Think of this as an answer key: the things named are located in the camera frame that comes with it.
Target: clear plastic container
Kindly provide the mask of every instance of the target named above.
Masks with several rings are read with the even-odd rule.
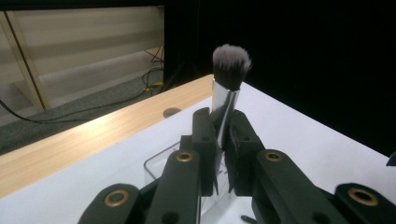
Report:
[[[177,142],[172,146],[166,148],[160,153],[154,155],[145,161],[145,179],[146,184],[151,183],[153,180],[161,177],[163,174],[163,168],[165,167],[166,161],[172,152],[179,149],[180,143]],[[218,173],[218,184],[219,184],[219,195],[215,190],[211,197],[202,197],[201,201],[201,216],[203,216],[210,208],[216,205],[216,203],[225,195],[228,194],[228,176],[227,169],[224,164],[224,158],[221,161],[221,165]]]

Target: black cable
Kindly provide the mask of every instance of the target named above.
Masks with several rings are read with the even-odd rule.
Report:
[[[103,108],[103,107],[107,107],[107,106],[111,106],[111,105],[118,105],[118,104],[126,103],[128,101],[132,101],[132,100],[138,98],[139,96],[143,95],[147,90],[151,90],[151,86],[149,85],[149,74],[151,72],[153,72],[153,71],[160,71],[160,70],[162,70],[162,69],[161,68],[151,68],[150,70],[148,70],[148,72],[145,73],[142,76],[142,80],[144,80],[144,77],[147,76],[147,81],[143,81],[144,84],[146,85],[146,88],[143,89],[141,92],[139,92],[136,96],[134,96],[132,98],[129,98],[129,99],[126,99],[126,100],[123,100],[123,101],[118,101],[118,102],[115,102],[115,103],[112,103],[112,104],[109,104],[109,105],[99,105],[99,106],[95,106],[95,107],[92,107],[92,108],[82,109],[82,110],[75,111],[75,112],[72,112],[72,113],[69,113],[69,114],[65,114],[65,115],[62,115],[60,117],[53,118],[53,119],[40,119],[40,120],[27,119],[27,118],[24,118],[23,116],[20,116],[17,113],[15,113],[2,100],[0,100],[0,105],[6,111],[8,111],[10,114],[12,114],[15,117],[17,117],[19,119],[26,120],[26,121],[30,121],[30,122],[33,122],[33,123],[38,123],[38,124],[89,121],[91,119],[68,119],[68,120],[57,120],[57,119],[62,119],[62,118],[65,118],[65,117],[68,117],[68,116],[71,116],[71,115],[74,115],[74,114],[77,114],[77,113],[82,113],[82,112],[86,112],[86,111],[90,111],[90,110],[94,110],[94,109],[99,109],[99,108]]]

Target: makeup brush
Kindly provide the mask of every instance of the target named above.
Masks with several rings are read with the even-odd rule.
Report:
[[[239,88],[251,68],[245,49],[225,44],[213,52],[213,98],[210,118],[221,148],[235,108]]]

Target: brush bristles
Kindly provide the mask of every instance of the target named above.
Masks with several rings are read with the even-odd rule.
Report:
[[[241,47],[225,44],[213,52],[215,81],[230,91],[238,91],[251,68],[248,53]]]

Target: metal ferrule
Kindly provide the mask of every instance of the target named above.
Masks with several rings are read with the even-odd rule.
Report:
[[[213,79],[212,112],[210,118],[216,129],[219,146],[222,148],[230,126],[239,91],[230,91]]]

